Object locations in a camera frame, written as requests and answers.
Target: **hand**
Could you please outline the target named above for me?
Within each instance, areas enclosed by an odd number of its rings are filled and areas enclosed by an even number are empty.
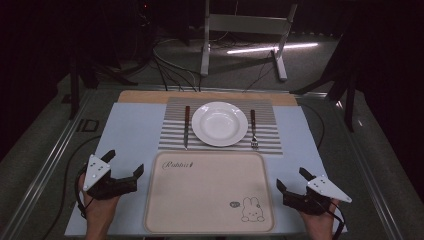
[[[340,203],[339,200],[333,199],[330,204],[330,211],[334,213],[336,206]],[[331,240],[333,238],[333,222],[334,217],[329,213],[323,213],[320,216],[308,215],[300,212],[300,216],[305,223],[306,230],[313,240]]]
[[[85,173],[79,178],[79,189],[81,191],[84,185]],[[119,196],[107,200],[96,200],[90,197],[85,191],[84,206],[86,206],[87,232],[86,240],[103,240],[106,239],[107,231],[115,216],[116,206],[118,205]]]

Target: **metal frame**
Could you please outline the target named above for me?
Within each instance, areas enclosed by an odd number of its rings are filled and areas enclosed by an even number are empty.
[[[269,17],[251,17],[211,14],[209,12],[209,0],[206,0],[205,7],[205,42],[202,50],[202,64],[200,74],[203,77],[208,75],[209,70],[209,32],[210,31],[227,31],[227,32],[246,32],[259,34],[276,34],[281,35],[278,45],[278,51],[272,51],[272,57],[278,70],[278,77],[281,81],[287,80],[287,73],[284,67],[282,52],[290,28],[293,23],[294,14],[296,13],[297,3],[293,3],[287,18],[269,18]]]

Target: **fluorescent light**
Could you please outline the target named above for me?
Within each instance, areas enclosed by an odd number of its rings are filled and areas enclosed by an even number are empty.
[[[250,49],[240,49],[240,50],[232,50],[228,51],[228,54],[234,53],[247,53],[247,52],[260,52],[260,51],[268,51],[268,50],[278,51],[278,47],[265,47],[265,48],[250,48]]]
[[[318,46],[318,43],[303,43],[303,44],[286,45],[286,46],[284,46],[284,48],[285,49],[288,49],[288,48],[307,48],[307,47],[315,47],[315,46]],[[263,47],[263,48],[231,50],[231,51],[228,51],[227,54],[260,52],[260,51],[269,51],[269,50],[278,51],[278,47]]]
[[[293,44],[286,45],[284,48],[306,48],[306,47],[315,47],[318,46],[318,43],[303,43],[303,44]]]

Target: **tray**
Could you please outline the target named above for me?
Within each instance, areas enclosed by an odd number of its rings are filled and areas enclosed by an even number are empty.
[[[144,223],[153,234],[271,231],[274,215],[262,156],[228,151],[159,153]]]

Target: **wooden board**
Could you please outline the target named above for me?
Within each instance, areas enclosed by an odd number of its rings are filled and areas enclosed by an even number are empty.
[[[297,106],[294,95],[288,93],[240,93],[240,92],[176,92],[126,90],[119,96],[121,103],[167,103],[170,97],[218,98],[218,99],[269,99],[274,106]]]

